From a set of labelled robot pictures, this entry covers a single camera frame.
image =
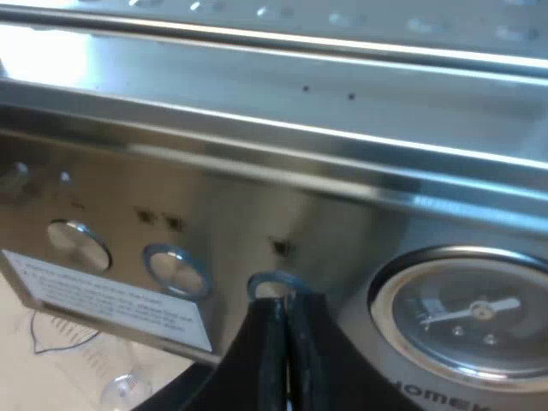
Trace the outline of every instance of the glass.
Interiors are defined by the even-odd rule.
[[[393,318],[422,353],[480,378],[548,375],[544,273],[500,261],[448,259],[398,276],[403,284],[394,294]]]
[[[152,394],[131,342],[36,313],[34,351],[49,355],[99,411],[129,411]]]

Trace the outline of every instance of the white label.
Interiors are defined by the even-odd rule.
[[[211,352],[191,301],[2,251],[37,300]]]

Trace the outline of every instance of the round button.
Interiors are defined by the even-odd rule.
[[[112,258],[107,247],[84,224],[55,220],[48,226],[47,233],[53,247],[77,258],[86,267],[96,271],[110,267]]]
[[[211,285],[190,254],[167,244],[151,244],[143,250],[145,267],[163,288],[189,299],[209,294]]]
[[[300,278],[285,271],[262,271],[247,280],[247,298],[280,297],[287,294],[311,294],[312,290]]]

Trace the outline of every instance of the metal rim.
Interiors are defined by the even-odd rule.
[[[297,293],[312,293],[312,290],[304,281],[285,271],[262,271],[253,274],[247,280],[247,298],[249,301],[255,301],[257,299],[257,288],[262,283],[281,283],[294,289]]]
[[[183,261],[185,264],[189,265],[198,276],[200,276],[201,280],[201,288],[198,292],[187,292],[183,289],[179,289],[177,287],[174,287],[171,284],[166,283],[162,278],[160,278],[157,273],[152,269],[151,266],[151,257],[158,253],[173,253],[177,256],[178,259]],[[163,289],[168,290],[171,294],[176,295],[178,297],[187,299],[187,300],[199,300],[202,298],[207,297],[211,290],[212,290],[212,284],[210,278],[206,275],[206,272],[203,270],[201,264],[199,264],[196,260],[194,260],[190,253],[186,252],[182,248],[170,246],[167,244],[150,244],[145,247],[143,250],[143,262],[145,264],[145,268],[150,274],[150,276],[158,283],[160,286],[162,286]]]
[[[448,246],[426,248],[408,253],[394,259],[381,268],[372,280],[369,289],[368,306],[375,327],[383,338],[399,354],[422,369],[432,372],[459,384],[465,384],[483,390],[508,392],[545,391],[548,386],[548,374],[535,378],[496,378],[490,379],[489,372],[480,375],[464,370],[456,370],[416,348],[397,328],[392,312],[392,302],[401,287],[420,277],[420,273],[408,277],[403,273],[407,268],[434,262],[441,259],[481,259],[494,260],[511,265],[518,265],[536,271],[535,276],[546,276],[548,263],[526,254],[489,247]]]

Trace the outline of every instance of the reflective metal surface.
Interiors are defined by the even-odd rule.
[[[199,263],[178,247],[163,244],[146,246],[143,259],[151,276],[176,295],[199,299],[211,292],[210,280]]]
[[[263,37],[235,41],[235,32],[220,33],[223,24],[205,17],[230,10],[228,3],[185,6],[192,16],[185,24],[206,19],[198,32],[218,28],[210,37],[152,33],[158,19],[146,13],[169,2],[152,3],[127,4],[139,11],[111,16],[116,25],[131,13],[137,26],[152,20],[137,33],[125,33],[132,21],[101,28],[103,17],[86,28],[95,19],[88,13],[85,24],[75,24],[74,15],[59,17],[63,28],[44,26],[53,22],[49,12],[42,26],[0,26],[0,248],[181,299],[189,295],[177,289],[200,289],[200,281],[177,283],[171,276],[181,272],[176,255],[192,256],[200,263],[194,271],[211,286],[194,302],[212,352],[37,301],[2,257],[0,269],[21,300],[215,364],[245,316],[249,279],[283,271],[326,293],[355,347],[424,409],[543,409],[548,386],[519,394],[479,389],[415,365],[369,314],[378,268],[414,250],[459,243],[548,259],[548,80],[545,48],[528,29],[512,29],[499,14],[485,26],[505,46],[489,39],[489,47],[472,50],[467,40],[445,49],[458,43],[443,40],[454,22],[414,10],[399,18],[399,27],[413,36],[436,33],[437,40],[395,42],[402,58],[380,46],[338,50],[343,44],[332,41],[369,42],[372,49],[392,44],[356,32],[325,35],[329,44],[318,47],[311,32],[242,25],[236,28]],[[67,8],[80,13],[97,4],[105,2]],[[35,22],[43,11],[31,19],[26,9],[2,10],[4,20]],[[168,11],[173,15],[162,13]],[[250,15],[262,25],[272,16],[298,21],[301,12],[265,3]],[[322,24],[353,31],[375,20],[365,17],[350,17],[341,7],[329,10]],[[294,37],[280,42],[274,32]],[[310,44],[288,47],[295,35]],[[526,45],[510,46],[501,36],[527,39]],[[543,33],[537,39],[541,44]],[[432,55],[418,58],[410,45]],[[487,62],[495,56],[501,60]],[[37,235],[57,219],[92,228],[108,244],[109,270],[93,272]],[[151,244],[184,253],[175,253],[177,261],[143,260]],[[508,299],[477,299],[456,311],[496,318]],[[458,337],[467,329],[451,332]],[[492,347],[499,341],[495,333],[482,338]]]
[[[76,259],[94,271],[110,267],[109,250],[84,224],[57,220],[48,225],[47,233],[53,247],[67,254],[67,258]]]
[[[386,282],[372,287],[371,297],[377,327],[398,352],[442,377],[494,390],[545,390],[548,265],[463,248],[412,253],[382,269]]]

